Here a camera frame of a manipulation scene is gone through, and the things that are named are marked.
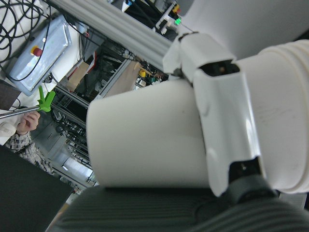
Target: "wire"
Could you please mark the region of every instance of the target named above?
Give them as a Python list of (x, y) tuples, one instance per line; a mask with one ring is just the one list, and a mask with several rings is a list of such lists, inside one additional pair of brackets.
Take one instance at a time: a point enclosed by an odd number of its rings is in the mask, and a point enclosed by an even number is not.
[(182, 24), (182, 23), (181, 23), (181, 25), (183, 25), (185, 28), (187, 28), (187, 29), (190, 30), (191, 32), (194, 32), (193, 30), (191, 30), (190, 28), (188, 28), (186, 25), (184, 25), (184, 24)]
[[(4, 8), (4, 7), (7, 8), (6, 13), (5, 13), (5, 15), (4, 15), (4, 19), (2, 20), (2, 22), (4, 22), (5, 17), (7, 16), (8, 10), (10, 10), (10, 11), (12, 12), (13, 17), (14, 17), (14, 26), (8, 31), (8, 30), (3, 26), (3, 23), (0, 25), (0, 26), (1, 26), (0, 31), (3, 30), (4, 33), (5, 33), (4, 36), (3, 36), (3, 35), (0, 35), (0, 37), (1, 37), (0, 44), (1, 44), (5, 39), (8, 39), (8, 41), (9, 41), (9, 42), (8, 42), (8, 45), (4, 47), (4, 48), (9, 47), (9, 53), (8, 53), (7, 57), (6, 57), (4, 60), (1, 60), (1, 61), (0, 61), (0, 68), (1, 68), (2, 71), (5, 73), (6, 77), (9, 78), (10, 80), (13, 80), (13, 81), (22, 81), (22, 80), (25, 80), (27, 77), (30, 76), (30, 74), (33, 72), (33, 70), (37, 67), (37, 65), (38, 65), (38, 63), (39, 63), (39, 61), (40, 61), (40, 59), (41, 59), (42, 56), (39, 57), (39, 59), (37, 60), (36, 64), (35, 64), (34, 67), (32, 68), (32, 70), (31, 70), (25, 77), (23, 77), (23, 78), (21, 78), (21, 79), (14, 79), (13, 77), (11, 77), (11, 76), (7, 73), (7, 71), (4, 69), (4, 67), (1, 65), (1, 63), (6, 62), (7, 60), (9, 60), (9, 59), (11, 58), (10, 55), (11, 55), (11, 52), (12, 52), (12, 41), (13, 41), (13, 39), (19, 38), (19, 37), (22, 37), (22, 36), (26, 36), (27, 34), (31, 35), (32, 30), (38, 25), (39, 20), (40, 20), (40, 17), (43, 15), (43, 14), (41, 13), (41, 11), (40, 11), (40, 10), (42, 10), (42, 9), (41, 9), (40, 7), (34, 5), (34, 0), (32, 0), (31, 3), (25, 3), (24, 1), (23, 1), (23, 2), (18, 2), (18, 3), (10, 3), (10, 1), (8, 1), (8, 3), (6, 3), (4, 0), (1, 0), (1, 2), (2, 2), (4, 5), (0, 6), (0, 9), (1, 9), (1, 8)], [(23, 15), (22, 15), (18, 20), (17, 20), (17, 18), (16, 18), (16, 15), (15, 15), (13, 9), (12, 9), (12, 6), (16, 6), (16, 5), (21, 5), (21, 6), (22, 6), (22, 9), (23, 9)], [(31, 9), (31, 18), (29, 18), (29, 17), (27, 16), (27, 12), (28, 12), (30, 9)], [(36, 11), (36, 12), (38, 13), (38, 16), (33, 17), (33, 11)], [(47, 24), (47, 30), (46, 30), (46, 36), (45, 36), (46, 40), (47, 40), (47, 36), (48, 36), (48, 32), (49, 32), (49, 27), (50, 27), (50, 22), (51, 22), (51, 20), (50, 20), (50, 14), (49, 14), (49, 16), (48, 16), (48, 18), (47, 18), (47, 19), (48, 19), (48, 24)], [(30, 20), (31, 20), (31, 22), (30, 22), (30, 29), (29, 29), (27, 32), (24, 32), (24, 33), (21, 34), (21, 35), (16, 35), (17, 25), (19, 24), (19, 22), (20, 22), (23, 18), (27, 18), (27, 19), (30, 19)], [(44, 52), (45, 46), (46, 46), (46, 42), (44, 43), (43, 48), (42, 48), (42, 51), (43, 51), (43, 52)]]
[(18, 100), (18, 102), (19, 102), (19, 103), (18, 103), (18, 107), (12, 105), (12, 107), (15, 108), (14, 110), (10, 110), (10, 111), (12, 111), (12, 112), (14, 112), (15, 110), (18, 110), (18, 109), (20, 108), (20, 106), (21, 106), (20, 100), (19, 100), (18, 98), (16, 98), (16, 100)]

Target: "person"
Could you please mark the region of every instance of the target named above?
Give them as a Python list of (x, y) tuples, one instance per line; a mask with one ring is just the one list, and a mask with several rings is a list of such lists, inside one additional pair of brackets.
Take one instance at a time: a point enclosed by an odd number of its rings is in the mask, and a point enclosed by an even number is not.
[(16, 128), (16, 133), (4, 144), (7, 148), (18, 154), (21, 158), (41, 168), (49, 174), (53, 173), (50, 162), (35, 146), (30, 131), (35, 130), (39, 124), (40, 114), (37, 111), (25, 113)]

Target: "metal frame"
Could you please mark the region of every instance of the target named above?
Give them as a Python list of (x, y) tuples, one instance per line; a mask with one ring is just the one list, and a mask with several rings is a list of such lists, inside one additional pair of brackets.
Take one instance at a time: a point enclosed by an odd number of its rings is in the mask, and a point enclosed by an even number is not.
[(171, 41), (106, 0), (49, 0), (160, 70)]
[(72, 99), (76, 103), (80, 104), (81, 106), (83, 106), (85, 108), (88, 108), (89, 102), (85, 101), (84, 99), (82, 99), (81, 97), (77, 96), (76, 94), (67, 91), (63, 86), (58, 86), (57, 85), (55, 87), (55, 89), (58, 90), (59, 92), (61, 92), (62, 94), (64, 94), (65, 96), (69, 97), (70, 99)]
[(71, 118), (73, 121), (76, 121), (78, 124), (80, 124), (82, 127), (86, 128), (86, 123), (84, 121), (82, 121), (80, 118), (78, 118), (77, 116), (65, 111), (64, 109), (58, 107), (56, 104), (51, 104), (51, 107), (57, 111), (59, 111), (60, 113), (63, 113), (65, 116)]
[(116, 72), (109, 78), (108, 82), (106, 83), (105, 87), (100, 90), (98, 95), (95, 97), (95, 100), (102, 99), (104, 96), (108, 93), (108, 91), (112, 88), (112, 86), (115, 84), (115, 82), (119, 79), (121, 74), (124, 72), (124, 70), (129, 66), (131, 63), (130, 60), (125, 60), (122, 62), (122, 64), (119, 66), (119, 68), (116, 70)]

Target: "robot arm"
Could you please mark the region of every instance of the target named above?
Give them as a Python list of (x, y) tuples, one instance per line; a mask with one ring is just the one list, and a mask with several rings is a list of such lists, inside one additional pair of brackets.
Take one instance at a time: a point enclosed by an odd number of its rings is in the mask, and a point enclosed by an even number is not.
[(212, 37), (199, 33), (176, 39), (163, 60), (165, 72), (174, 73), (181, 67), (193, 85), (209, 183), (217, 196), (227, 189), (233, 162), (261, 156), (247, 81), (234, 61)]

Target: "black panel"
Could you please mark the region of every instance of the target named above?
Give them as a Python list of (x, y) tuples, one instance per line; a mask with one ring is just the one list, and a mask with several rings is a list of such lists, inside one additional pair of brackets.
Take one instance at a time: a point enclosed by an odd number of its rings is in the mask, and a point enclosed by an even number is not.
[(3, 146), (0, 170), (0, 231), (45, 231), (72, 188)]

